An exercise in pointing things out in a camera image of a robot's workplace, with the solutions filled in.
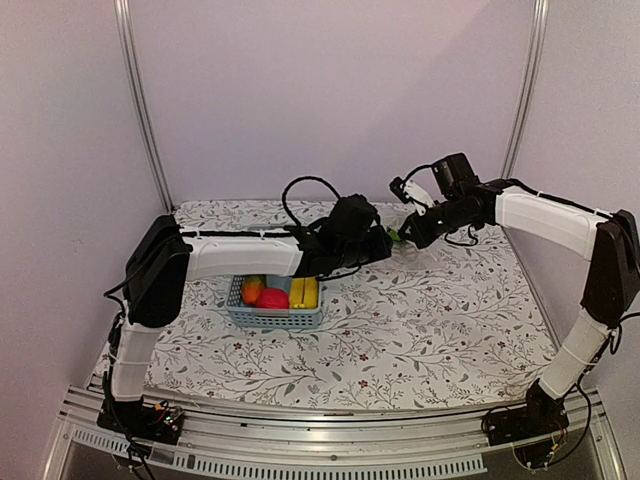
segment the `red ball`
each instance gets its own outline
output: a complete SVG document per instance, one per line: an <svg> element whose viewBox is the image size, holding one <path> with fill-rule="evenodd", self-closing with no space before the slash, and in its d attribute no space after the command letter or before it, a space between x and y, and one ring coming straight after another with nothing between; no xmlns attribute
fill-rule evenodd
<svg viewBox="0 0 640 480"><path fill-rule="evenodd" d="M289 295L279 288L265 288L256 302L256 307L288 309Z"/></svg>

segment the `table surface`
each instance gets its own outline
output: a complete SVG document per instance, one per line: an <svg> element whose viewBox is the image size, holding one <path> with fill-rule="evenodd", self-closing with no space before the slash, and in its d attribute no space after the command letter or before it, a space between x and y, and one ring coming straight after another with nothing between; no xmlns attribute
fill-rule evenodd
<svg viewBox="0 0 640 480"><path fill-rule="evenodd" d="M291 202L303 222L331 203ZM376 204L399 227L410 210ZM186 202L182 225L282 225L274 201ZM148 386L194 396L336 409L451 408L521 399L555 349L502 230L474 247L437 241L326 282L315 330L239 329L224 310L229 277L185 285L180 316L160 336ZM95 372L104 371L106 351Z"/></svg>

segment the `orange toy fruit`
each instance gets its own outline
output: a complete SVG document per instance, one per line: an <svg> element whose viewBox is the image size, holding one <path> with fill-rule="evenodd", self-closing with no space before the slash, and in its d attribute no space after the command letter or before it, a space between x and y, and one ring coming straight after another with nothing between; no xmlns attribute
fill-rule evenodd
<svg viewBox="0 0 640 480"><path fill-rule="evenodd" d="M264 275L247 275L242 282L242 301L247 305L255 305L266 286Z"/></svg>

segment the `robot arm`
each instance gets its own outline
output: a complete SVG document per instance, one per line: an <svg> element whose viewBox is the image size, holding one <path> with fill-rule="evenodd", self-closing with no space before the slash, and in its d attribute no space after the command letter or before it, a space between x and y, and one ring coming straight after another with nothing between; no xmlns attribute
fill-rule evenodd
<svg viewBox="0 0 640 480"><path fill-rule="evenodd" d="M158 422L143 405L143 383L163 327L180 313L185 281L213 275L271 274L320 279L336 269L391 256L392 241L375 209L361 195L341 197L328 217L308 227L219 232L180 227L173 216L156 219L126 266L121 312L109 336L104 413L98 425L131 437L176 443L179 415Z"/></svg>
<svg viewBox="0 0 640 480"><path fill-rule="evenodd" d="M416 203L416 212L399 232L401 238L425 248L463 226L501 225L550 240L590 262L578 318L553 362L527 391L526 407L486 418L492 445L568 426L564 397L597 362L640 290L640 246L633 215L624 210L593 211L534 192L518 180L481 183L463 154L429 167L446 198L443 203L415 202L418 187L406 188L406 179L396 178L390 185L400 200Z"/></svg>

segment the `gray plastic basket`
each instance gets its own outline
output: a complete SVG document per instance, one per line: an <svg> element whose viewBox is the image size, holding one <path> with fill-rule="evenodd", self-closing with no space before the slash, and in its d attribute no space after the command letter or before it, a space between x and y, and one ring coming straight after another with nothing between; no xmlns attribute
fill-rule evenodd
<svg viewBox="0 0 640 480"><path fill-rule="evenodd" d="M322 288L318 291L318 308L308 310L254 308L242 301L243 275L231 280L225 307L233 323L242 328L282 328L290 330L316 328L322 321ZM267 287L289 293L291 278L267 275Z"/></svg>

